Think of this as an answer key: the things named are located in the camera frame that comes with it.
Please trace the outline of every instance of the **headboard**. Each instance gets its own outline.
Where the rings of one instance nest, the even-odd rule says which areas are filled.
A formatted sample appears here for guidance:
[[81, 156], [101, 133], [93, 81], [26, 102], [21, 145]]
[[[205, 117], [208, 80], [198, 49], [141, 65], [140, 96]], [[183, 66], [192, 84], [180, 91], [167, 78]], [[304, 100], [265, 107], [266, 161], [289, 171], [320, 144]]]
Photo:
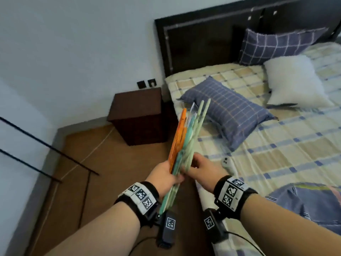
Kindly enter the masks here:
[[327, 27], [341, 32], [341, 0], [244, 0], [155, 20], [165, 76], [235, 62], [246, 28], [284, 33]]

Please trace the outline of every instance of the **wooden floor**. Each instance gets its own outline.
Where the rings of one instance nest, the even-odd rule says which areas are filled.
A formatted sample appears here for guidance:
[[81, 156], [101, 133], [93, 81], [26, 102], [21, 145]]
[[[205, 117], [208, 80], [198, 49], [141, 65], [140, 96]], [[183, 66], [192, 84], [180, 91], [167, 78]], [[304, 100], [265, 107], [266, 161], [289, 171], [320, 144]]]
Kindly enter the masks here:
[[[169, 140], [165, 143], [139, 146], [127, 146], [113, 126], [68, 136], [63, 152], [81, 161], [111, 131], [105, 142], [84, 161], [86, 166], [99, 172], [100, 176], [90, 175], [86, 197], [89, 175], [88, 171], [81, 167], [75, 168], [64, 177], [62, 184], [53, 183], [50, 186], [26, 255], [44, 255], [79, 227], [110, 208], [117, 196], [128, 186], [143, 181], [157, 163], [167, 159], [175, 130], [176, 125], [171, 127]], [[61, 158], [55, 176], [62, 178], [74, 166], [71, 161]], [[175, 246], [170, 250], [159, 249], [155, 240], [148, 240], [140, 244], [132, 256], [214, 255], [205, 233], [202, 208], [194, 181], [186, 178], [180, 186], [173, 211], [177, 213], [178, 220]], [[144, 227], [137, 241], [147, 236], [156, 236], [156, 233], [156, 227]]]

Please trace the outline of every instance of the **hand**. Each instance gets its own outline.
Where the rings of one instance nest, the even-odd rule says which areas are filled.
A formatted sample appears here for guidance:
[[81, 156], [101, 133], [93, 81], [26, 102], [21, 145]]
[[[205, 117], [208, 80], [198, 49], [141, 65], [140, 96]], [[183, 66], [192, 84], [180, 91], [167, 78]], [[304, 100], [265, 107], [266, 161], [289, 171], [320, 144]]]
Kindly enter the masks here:
[[154, 185], [160, 198], [163, 198], [174, 184], [185, 180], [182, 174], [175, 176], [169, 172], [169, 162], [161, 162], [151, 171], [146, 181]]
[[214, 164], [199, 153], [194, 153], [192, 167], [185, 173], [211, 193], [213, 193], [216, 183], [228, 175], [221, 166]]

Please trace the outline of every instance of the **black wrist strap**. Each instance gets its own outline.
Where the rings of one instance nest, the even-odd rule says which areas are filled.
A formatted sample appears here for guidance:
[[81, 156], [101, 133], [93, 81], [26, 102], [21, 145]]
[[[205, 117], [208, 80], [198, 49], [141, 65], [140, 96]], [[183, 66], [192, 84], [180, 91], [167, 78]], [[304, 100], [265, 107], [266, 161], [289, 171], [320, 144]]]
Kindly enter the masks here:
[[213, 191], [215, 204], [221, 213], [228, 218], [238, 220], [240, 220], [241, 209], [245, 201], [254, 193], [257, 192], [245, 182], [230, 175], [222, 177]]
[[126, 203], [136, 214], [140, 226], [152, 227], [156, 216], [159, 193], [150, 182], [135, 183], [121, 193], [114, 204]]

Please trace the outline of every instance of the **yellow checkered bedsheet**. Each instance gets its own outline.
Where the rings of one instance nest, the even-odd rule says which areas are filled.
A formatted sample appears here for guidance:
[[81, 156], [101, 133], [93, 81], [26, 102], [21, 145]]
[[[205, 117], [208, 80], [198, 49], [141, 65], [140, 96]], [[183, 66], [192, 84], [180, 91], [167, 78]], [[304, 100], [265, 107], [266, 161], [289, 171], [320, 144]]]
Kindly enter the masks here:
[[[203, 125], [198, 138], [197, 152], [219, 164], [222, 157], [231, 156], [239, 176], [262, 196], [296, 182], [341, 185], [341, 46], [332, 42], [316, 44], [304, 55], [312, 60], [334, 107], [271, 109], [279, 121], [260, 124], [232, 154], [211, 122]], [[256, 104], [264, 106], [269, 99], [262, 66], [209, 66], [166, 79], [178, 116], [190, 104], [177, 99], [209, 75]], [[213, 195], [199, 184], [197, 187], [202, 207], [215, 208]], [[250, 238], [238, 221], [225, 222], [228, 230]], [[252, 250], [250, 245], [235, 238], [216, 245], [215, 250], [217, 254], [233, 255], [241, 247], [246, 255]]]

